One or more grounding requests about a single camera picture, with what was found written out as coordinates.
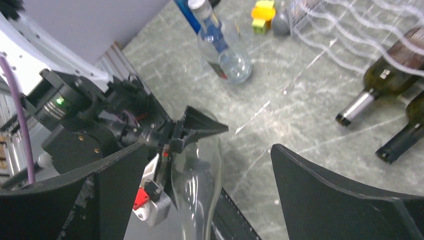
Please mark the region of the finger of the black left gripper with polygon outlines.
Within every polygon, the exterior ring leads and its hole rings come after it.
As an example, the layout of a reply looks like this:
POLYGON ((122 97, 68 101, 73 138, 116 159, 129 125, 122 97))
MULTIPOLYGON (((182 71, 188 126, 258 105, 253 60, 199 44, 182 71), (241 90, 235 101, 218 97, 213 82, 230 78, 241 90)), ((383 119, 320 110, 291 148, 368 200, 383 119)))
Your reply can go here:
POLYGON ((192 106, 187 106, 182 118, 175 123, 170 138, 170 151, 181 154, 189 144, 228 130, 227 125, 213 120, 192 106))

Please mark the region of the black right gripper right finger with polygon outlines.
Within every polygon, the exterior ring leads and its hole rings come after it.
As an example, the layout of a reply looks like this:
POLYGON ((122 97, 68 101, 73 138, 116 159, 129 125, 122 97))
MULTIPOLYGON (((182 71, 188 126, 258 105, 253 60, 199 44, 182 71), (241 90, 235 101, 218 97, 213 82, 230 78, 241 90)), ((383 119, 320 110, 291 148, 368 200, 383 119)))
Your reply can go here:
POLYGON ((271 161, 291 240, 421 240, 424 198, 373 187, 282 144, 271 161))

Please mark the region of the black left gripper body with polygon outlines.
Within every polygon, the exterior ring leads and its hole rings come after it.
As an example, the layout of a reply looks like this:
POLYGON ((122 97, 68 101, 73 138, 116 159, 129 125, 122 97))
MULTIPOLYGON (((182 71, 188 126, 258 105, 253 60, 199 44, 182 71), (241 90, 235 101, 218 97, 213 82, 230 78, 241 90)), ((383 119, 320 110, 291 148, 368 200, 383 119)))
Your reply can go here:
POLYGON ((175 126, 157 98, 139 78, 113 79, 112 114, 124 117, 112 124, 117 145, 128 147, 136 142, 145 144, 151 157, 162 153, 175 126))

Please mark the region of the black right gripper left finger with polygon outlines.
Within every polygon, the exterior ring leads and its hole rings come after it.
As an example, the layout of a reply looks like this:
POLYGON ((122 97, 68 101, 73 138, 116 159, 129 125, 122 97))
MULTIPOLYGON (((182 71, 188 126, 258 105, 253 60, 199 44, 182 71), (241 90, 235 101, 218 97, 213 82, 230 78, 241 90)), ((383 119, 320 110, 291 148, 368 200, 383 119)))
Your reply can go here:
POLYGON ((123 239, 148 154, 135 143, 56 177, 1 190, 1 239, 123 239))

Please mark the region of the clear glass wine bottle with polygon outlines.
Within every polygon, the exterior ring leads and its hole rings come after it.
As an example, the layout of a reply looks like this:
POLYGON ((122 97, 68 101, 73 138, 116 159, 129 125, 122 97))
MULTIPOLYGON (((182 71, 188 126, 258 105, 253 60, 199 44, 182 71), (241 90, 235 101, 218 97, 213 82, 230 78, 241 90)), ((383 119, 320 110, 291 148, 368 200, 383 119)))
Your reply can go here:
MULTIPOLYGON (((208 110, 198 109, 216 120, 208 110)), ((222 149, 219 134, 199 139, 182 153, 172 152, 171 185, 182 239, 209 240, 222 187, 222 149)))

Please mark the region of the blue square water bottle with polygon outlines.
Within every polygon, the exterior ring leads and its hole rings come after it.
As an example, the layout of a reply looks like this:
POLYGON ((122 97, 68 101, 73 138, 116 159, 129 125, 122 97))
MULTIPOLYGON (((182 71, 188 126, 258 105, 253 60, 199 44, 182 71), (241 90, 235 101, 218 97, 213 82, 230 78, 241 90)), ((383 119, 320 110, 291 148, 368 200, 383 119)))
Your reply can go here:
POLYGON ((195 18, 194 14, 192 13, 191 9, 188 6, 188 0, 173 0, 173 2, 176 4, 180 12, 183 14, 195 34, 197 35, 200 31, 200 24, 198 20, 195 18))

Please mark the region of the dark green wine bottle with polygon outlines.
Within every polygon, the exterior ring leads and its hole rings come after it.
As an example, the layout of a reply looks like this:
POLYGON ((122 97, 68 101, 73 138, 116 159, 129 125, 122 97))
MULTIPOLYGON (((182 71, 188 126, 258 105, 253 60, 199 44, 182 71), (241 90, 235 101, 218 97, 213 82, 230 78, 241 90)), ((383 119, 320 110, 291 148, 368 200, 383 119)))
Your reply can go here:
POLYGON ((424 93, 420 92, 406 107, 408 123, 375 154, 392 164, 424 137, 424 93))
MULTIPOLYGON (((387 51, 389 57, 409 70, 424 69, 424 56, 408 48, 401 40, 396 41, 387 51)), ((346 127, 366 107, 381 96, 400 95, 420 78, 390 64, 383 56, 378 58, 364 73, 362 92, 341 112, 335 120, 346 127)))

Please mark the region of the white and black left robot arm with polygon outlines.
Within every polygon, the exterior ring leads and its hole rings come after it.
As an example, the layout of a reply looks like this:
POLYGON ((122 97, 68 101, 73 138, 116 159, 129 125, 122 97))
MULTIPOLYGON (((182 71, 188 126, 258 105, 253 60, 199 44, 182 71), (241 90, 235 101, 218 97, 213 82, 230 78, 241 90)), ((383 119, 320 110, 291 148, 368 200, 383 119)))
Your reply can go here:
POLYGON ((20 0, 0 3, 0 69, 22 108, 51 131, 43 149, 63 174, 135 143, 165 162, 200 139, 228 131, 225 124, 188 106, 170 119, 137 74, 119 78, 82 60, 25 14, 20 0))

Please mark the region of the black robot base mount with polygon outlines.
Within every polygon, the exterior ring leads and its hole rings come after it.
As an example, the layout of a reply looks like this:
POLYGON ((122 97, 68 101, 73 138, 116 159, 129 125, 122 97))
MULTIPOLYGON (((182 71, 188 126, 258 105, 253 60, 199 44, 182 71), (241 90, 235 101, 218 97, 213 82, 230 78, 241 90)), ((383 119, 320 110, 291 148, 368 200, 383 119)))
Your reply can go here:
POLYGON ((215 207, 210 238, 212 240, 262 239, 223 188, 215 207))

